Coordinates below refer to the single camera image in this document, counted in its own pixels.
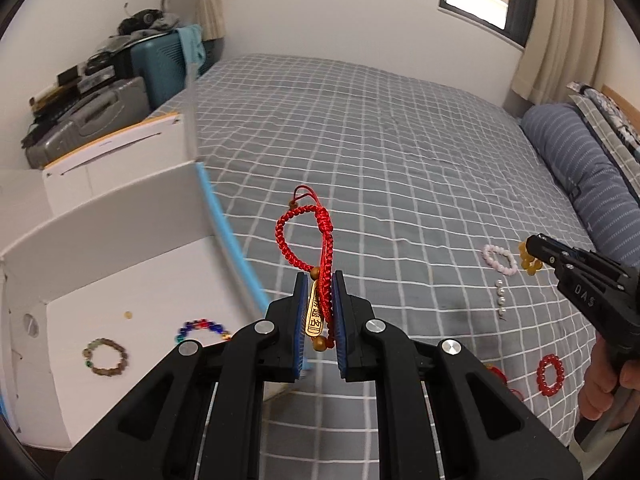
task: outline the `wooden headboard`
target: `wooden headboard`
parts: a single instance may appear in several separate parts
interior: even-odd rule
[[[602,93],[616,102],[618,108],[628,117],[634,128],[640,132],[640,110],[607,85],[602,86]]]

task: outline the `screw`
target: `screw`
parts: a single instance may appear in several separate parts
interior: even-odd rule
[[[180,344],[180,348],[178,348],[178,352],[180,355],[189,356],[193,355],[198,351],[198,343],[195,341],[185,341]]]
[[[462,350],[462,345],[455,339],[445,339],[442,342],[442,349],[449,355],[457,355]]]
[[[369,332],[379,334],[380,332],[384,332],[386,324],[381,319],[369,319],[365,323],[365,327],[367,327],[367,330],[369,330]]]
[[[275,328],[276,326],[271,321],[268,321],[267,319],[258,321],[258,323],[254,325],[254,330],[258,334],[270,334],[271,332],[273,332]]]

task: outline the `orange edge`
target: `orange edge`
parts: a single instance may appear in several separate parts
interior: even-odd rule
[[[80,146],[79,148],[74,149],[72,152],[69,152],[66,155],[63,155],[60,158],[57,158],[53,162],[50,162],[49,164],[47,164],[44,167],[44,169],[48,170],[52,166],[55,166],[57,163],[61,162],[62,160],[65,160],[66,158],[69,158],[71,155],[73,155],[75,153],[78,153],[81,150],[84,150],[85,148],[88,148],[89,146],[92,146],[92,145],[96,144],[97,142],[102,142],[104,139],[108,139],[109,137],[116,136],[117,134],[121,134],[122,132],[126,132],[127,130],[130,130],[132,128],[140,126],[140,124],[155,123],[157,121],[166,119],[167,117],[174,117],[174,116],[177,116],[177,115],[179,115],[178,112],[171,112],[169,114],[165,114],[165,115],[162,115],[160,117],[154,117],[154,118],[151,118],[151,119],[145,119],[144,121],[141,121],[141,122],[136,123],[136,124],[132,124],[131,126],[127,126],[126,128],[118,130],[117,132],[112,132],[110,134],[105,135],[104,137],[99,137],[98,139],[92,140],[91,142],[88,142],[87,144],[84,144],[84,145]]]

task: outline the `gray suitcase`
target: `gray suitcase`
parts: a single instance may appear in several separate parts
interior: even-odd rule
[[[144,120],[151,110],[141,77],[123,79],[77,102],[58,124],[26,149],[32,168],[44,168],[92,140]]]

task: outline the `gold bead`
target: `gold bead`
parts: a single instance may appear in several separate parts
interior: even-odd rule
[[[316,352],[324,352],[326,350],[326,338],[323,335],[311,338],[311,342]]]

